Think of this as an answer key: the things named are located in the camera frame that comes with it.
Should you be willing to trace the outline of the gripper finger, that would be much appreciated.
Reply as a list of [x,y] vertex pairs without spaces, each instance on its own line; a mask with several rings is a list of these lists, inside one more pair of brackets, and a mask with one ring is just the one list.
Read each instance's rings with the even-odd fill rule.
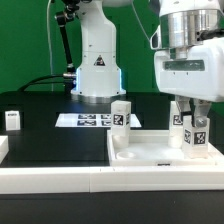
[[202,128],[207,126],[207,116],[211,108],[211,102],[201,99],[194,100],[193,126]]
[[190,107],[190,99],[188,97],[176,95],[175,101],[179,110],[180,119],[181,121],[184,121],[185,116],[190,116],[192,114]]

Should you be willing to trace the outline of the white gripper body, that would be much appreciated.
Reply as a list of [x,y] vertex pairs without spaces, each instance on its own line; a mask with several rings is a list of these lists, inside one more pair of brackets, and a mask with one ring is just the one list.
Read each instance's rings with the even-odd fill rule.
[[224,102],[224,38],[191,47],[186,60],[171,59],[166,50],[157,51],[154,67],[160,92]]

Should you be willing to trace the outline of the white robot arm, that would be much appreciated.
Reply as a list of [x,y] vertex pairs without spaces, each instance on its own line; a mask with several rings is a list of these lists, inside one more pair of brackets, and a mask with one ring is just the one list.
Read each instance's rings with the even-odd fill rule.
[[[133,0],[63,0],[65,18],[80,19],[82,63],[72,93],[92,102],[123,94],[116,28],[105,7]],[[148,0],[160,24],[150,38],[158,89],[176,96],[182,114],[195,100],[193,125],[203,127],[213,102],[224,102],[224,0]]]

